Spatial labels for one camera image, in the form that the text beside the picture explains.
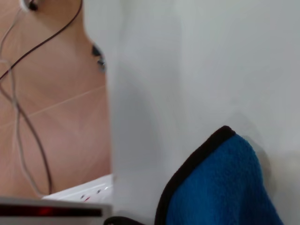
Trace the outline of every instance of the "white wall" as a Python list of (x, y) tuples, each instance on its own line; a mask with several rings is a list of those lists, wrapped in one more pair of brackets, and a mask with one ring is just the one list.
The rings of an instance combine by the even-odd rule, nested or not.
[(85, 0), (104, 51), (115, 210), (151, 224), (160, 194), (222, 125), (257, 151), (287, 225), (300, 222), (300, 2)]

